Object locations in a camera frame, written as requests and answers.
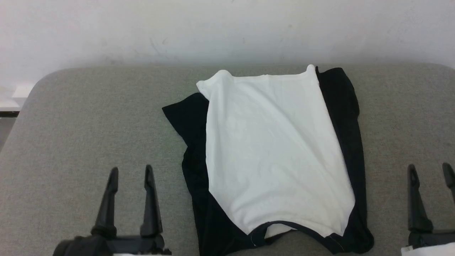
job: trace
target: fabric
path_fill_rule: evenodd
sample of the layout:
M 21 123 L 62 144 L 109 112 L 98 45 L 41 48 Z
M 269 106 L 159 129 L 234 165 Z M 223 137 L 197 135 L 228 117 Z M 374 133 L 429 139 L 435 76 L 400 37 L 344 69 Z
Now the fabric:
M 210 102 L 209 192 L 229 219 L 245 234 L 283 220 L 343 236 L 354 194 L 315 67 L 258 77 L 221 70 L 197 87 Z M 265 237 L 291 229 L 273 224 Z
M 209 192 L 210 182 L 205 155 L 206 122 L 195 122 L 207 120 L 208 100 L 201 94 L 193 94 L 182 102 L 163 108 L 170 123 L 188 145 L 182 169 L 193 198 L 193 211 L 201 255 L 225 255 L 233 251 L 271 244 L 280 237 L 280 235 L 276 235 L 267 238 L 266 232 L 273 224 L 282 224 L 279 226 L 279 231 L 282 231 L 283 225 L 286 225 L 307 233 L 332 253 L 349 251 L 363 253 L 373 246 L 373 237 L 366 227 L 364 163 L 357 124 L 359 107 L 354 88 L 340 68 L 322 74 L 316 70 L 315 75 L 319 79 L 320 91 L 327 104 L 340 144 L 347 144 L 341 145 L 341 150 L 345 155 L 344 160 L 348 167 L 350 182 L 355 184 L 352 189 L 356 202 L 354 209 L 350 212 L 348 226 L 343 236 L 336 233 L 321 236 L 308 227 L 280 219 L 261 223 L 252 232 L 245 233 L 229 219 L 212 193 Z
M 439 246 L 421 247 L 410 251 L 401 252 L 402 256 L 453 256 L 455 242 Z
M 6 138 L 10 134 L 16 118 L 0 118 L 0 151 L 5 144 Z
M 60 240 L 88 235 L 113 166 L 120 172 L 118 233 L 138 234 L 146 164 L 154 170 L 166 245 L 176 256 L 199 255 L 192 197 L 182 173 L 187 146 L 162 107 L 197 92 L 198 81 L 221 69 L 245 77 L 298 74 L 306 67 L 94 67 L 44 77 L 0 152 L 0 255 L 49 256 Z M 442 162 L 455 163 L 455 71 L 435 64 L 342 68 L 361 110 L 368 227 L 374 234 L 374 247 L 363 255 L 398 256 L 409 235 L 410 163 L 419 172 L 435 228 L 455 227 L 441 170 Z M 331 253 L 314 238 L 289 232 L 269 246 L 233 255 Z

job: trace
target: floor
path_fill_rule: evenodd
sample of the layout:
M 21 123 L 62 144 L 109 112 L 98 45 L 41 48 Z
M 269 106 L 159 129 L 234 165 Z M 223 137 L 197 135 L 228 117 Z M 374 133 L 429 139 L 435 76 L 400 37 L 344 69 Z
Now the floor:
M 14 122 L 16 122 L 16 118 L 0 118 L 0 151 L 10 134 L 11 128 L 13 128 Z

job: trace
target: white cloth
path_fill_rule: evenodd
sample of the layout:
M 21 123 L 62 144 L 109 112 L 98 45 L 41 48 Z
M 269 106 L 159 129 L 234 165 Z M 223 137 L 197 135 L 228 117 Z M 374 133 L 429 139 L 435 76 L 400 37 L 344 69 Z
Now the white cloth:
M 209 191 L 229 219 L 246 234 L 283 220 L 342 236 L 355 199 L 315 67 L 258 77 L 220 70 L 197 87 L 209 100 Z M 275 224 L 266 237 L 290 229 Z
M 401 250 L 402 256 L 453 256 L 455 255 L 455 242 L 440 246 L 421 247 L 415 250 Z

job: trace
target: seam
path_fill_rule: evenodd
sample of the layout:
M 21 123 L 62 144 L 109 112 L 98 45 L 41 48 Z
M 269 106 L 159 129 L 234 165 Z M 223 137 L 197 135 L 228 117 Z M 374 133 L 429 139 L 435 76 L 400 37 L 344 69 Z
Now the seam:
M 344 252 L 344 248 L 341 246 L 341 244 L 340 244 L 340 243 L 338 243 L 338 242 L 337 242 L 337 241 L 336 241 L 336 240 L 335 240 L 333 237 L 331 237 L 331 236 L 329 236 L 329 237 L 330 237 L 332 240 L 334 240 L 334 241 L 335 241 L 335 243 L 337 243 L 337 244 L 338 244 L 338 245 L 341 247 L 341 249 L 343 250 L 342 252 Z
M 250 236 L 250 241 L 254 245 L 254 247 L 257 247 L 257 245 L 253 242 L 253 235 Z

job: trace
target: gray cushion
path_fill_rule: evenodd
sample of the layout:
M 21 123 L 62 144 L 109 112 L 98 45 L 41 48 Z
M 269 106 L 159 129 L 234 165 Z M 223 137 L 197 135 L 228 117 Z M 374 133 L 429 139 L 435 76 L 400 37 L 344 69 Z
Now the gray cushion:
M 455 165 L 455 71 L 430 64 L 342 67 L 360 104 L 368 223 L 375 236 L 366 255 L 399 255 L 407 244 L 410 163 L 435 227 L 455 228 L 441 171 L 443 161 Z M 88 235 L 114 166 L 120 170 L 118 233 L 138 234 L 146 164 L 154 167 L 166 244 L 174 255 L 198 255 L 181 170 L 185 144 L 161 107 L 196 92 L 198 80 L 221 68 L 252 76 L 300 73 L 306 66 L 104 67 L 63 70 L 39 81 L 0 153 L 0 255 L 51 255 L 60 240 Z M 294 232 L 235 255 L 330 253 Z

